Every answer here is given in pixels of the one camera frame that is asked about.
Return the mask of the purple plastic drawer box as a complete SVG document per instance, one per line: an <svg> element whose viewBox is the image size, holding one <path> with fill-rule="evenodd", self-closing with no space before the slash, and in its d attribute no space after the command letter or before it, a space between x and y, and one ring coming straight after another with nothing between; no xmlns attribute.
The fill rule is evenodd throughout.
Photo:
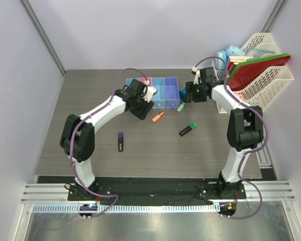
<svg viewBox="0 0 301 241"><path fill-rule="evenodd" d="M180 104L179 87L176 77L165 78L166 108L178 108Z"/></svg>

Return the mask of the pink plastic drawer box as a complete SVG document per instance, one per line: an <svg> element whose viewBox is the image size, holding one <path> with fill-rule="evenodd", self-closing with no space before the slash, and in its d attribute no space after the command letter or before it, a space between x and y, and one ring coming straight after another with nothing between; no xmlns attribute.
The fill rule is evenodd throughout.
<svg viewBox="0 0 301 241"><path fill-rule="evenodd" d="M144 83L144 84L148 83L149 86L152 86L152 85L153 85L153 84L152 84L152 78L151 78L151 77L147 77L147 78L142 77L142 78L139 78L138 80L139 80L140 82Z"/></svg>

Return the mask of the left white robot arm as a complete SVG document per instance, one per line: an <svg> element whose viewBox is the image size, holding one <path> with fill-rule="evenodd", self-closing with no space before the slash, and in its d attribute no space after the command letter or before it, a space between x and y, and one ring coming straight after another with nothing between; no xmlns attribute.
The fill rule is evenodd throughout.
<svg viewBox="0 0 301 241"><path fill-rule="evenodd" d="M115 195L97 194L95 176L92 171L91 156L95 150L95 134L114 117L129 111L144 120L152 109L153 96L157 89L147 82L133 79L129 86L113 90L112 95L101 105L80 116L71 114L66 118L60 139L60 146L68 155L74 171L79 194L85 200L95 196L110 198Z"/></svg>

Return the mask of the light blue drawer box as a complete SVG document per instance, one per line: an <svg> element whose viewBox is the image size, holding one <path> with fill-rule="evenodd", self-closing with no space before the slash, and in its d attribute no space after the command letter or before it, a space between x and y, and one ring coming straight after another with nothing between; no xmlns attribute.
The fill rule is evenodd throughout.
<svg viewBox="0 0 301 241"><path fill-rule="evenodd" d="M136 78L128 78L126 80L126 85L129 88L137 89L140 85L139 79L138 78L137 79Z"/></svg>
<svg viewBox="0 0 301 241"><path fill-rule="evenodd" d="M153 108L165 108L166 107L166 91L165 91L165 79L153 78L153 87L157 90L153 96L154 106Z"/></svg>

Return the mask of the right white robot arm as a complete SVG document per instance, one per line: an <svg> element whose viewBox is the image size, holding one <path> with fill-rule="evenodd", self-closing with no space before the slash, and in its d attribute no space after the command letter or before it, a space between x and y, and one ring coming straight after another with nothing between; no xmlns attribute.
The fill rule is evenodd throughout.
<svg viewBox="0 0 301 241"><path fill-rule="evenodd" d="M186 83L187 102L212 99L229 115L227 141L230 151L214 188L218 197L232 199L241 190L242 172L248 157L264 138L262 109L245 104L230 87L216 78L212 67L192 68L194 80Z"/></svg>

